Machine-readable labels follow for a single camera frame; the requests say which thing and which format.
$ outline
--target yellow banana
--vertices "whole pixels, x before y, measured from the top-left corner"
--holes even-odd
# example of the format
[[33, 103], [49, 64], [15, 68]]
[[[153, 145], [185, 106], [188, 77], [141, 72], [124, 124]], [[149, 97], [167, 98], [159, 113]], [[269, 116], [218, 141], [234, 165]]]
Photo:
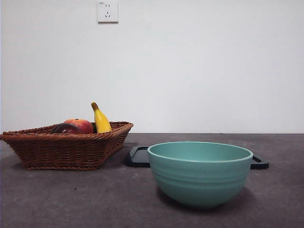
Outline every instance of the yellow banana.
[[112, 130], [111, 125], [106, 116], [100, 111], [95, 102], [91, 103], [94, 110], [94, 120], [96, 125], [97, 133], [109, 132]]

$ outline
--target teal bowl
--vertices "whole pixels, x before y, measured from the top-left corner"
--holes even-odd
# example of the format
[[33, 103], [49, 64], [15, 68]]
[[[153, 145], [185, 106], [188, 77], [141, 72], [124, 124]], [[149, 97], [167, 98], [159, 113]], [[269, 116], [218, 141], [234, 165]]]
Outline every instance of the teal bowl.
[[243, 188], [253, 153], [214, 142], [166, 142], [150, 146], [148, 156], [166, 195], [190, 207], [213, 208]]

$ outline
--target fruit basket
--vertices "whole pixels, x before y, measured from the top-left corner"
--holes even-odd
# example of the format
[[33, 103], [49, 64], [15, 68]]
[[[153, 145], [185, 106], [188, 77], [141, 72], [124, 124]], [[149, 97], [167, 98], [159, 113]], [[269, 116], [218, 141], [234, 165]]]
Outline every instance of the fruit basket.
[[94, 134], [50, 134], [57, 124], [35, 129], [3, 132], [5, 141], [28, 170], [99, 169], [123, 147], [129, 122], [110, 122], [112, 130]]

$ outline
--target gray countertop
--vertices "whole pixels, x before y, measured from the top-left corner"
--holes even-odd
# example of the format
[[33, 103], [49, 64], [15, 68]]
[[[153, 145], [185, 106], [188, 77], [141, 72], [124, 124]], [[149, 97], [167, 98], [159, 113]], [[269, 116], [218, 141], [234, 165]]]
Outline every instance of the gray countertop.
[[[150, 168], [124, 165], [134, 146], [172, 141], [242, 146], [269, 160], [242, 191], [214, 209], [181, 206], [158, 188]], [[2, 228], [304, 227], [304, 134], [130, 133], [96, 171], [30, 171], [1, 142]]]

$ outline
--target apple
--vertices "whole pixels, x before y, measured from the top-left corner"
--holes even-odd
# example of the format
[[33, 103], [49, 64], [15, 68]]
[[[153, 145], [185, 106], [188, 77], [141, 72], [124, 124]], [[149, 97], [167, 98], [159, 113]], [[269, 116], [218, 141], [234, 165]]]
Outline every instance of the apple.
[[51, 134], [54, 133], [61, 133], [61, 134], [65, 134], [65, 133], [72, 133], [72, 134], [80, 134], [80, 129], [74, 125], [71, 124], [67, 124], [67, 123], [61, 123], [56, 125], [52, 131]]
[[63, 122], [64, 124], [71, 124], [80, 129], [80, 134], [92, 134], [93, 127], [90, 122], [82, 119], [69, 119]]

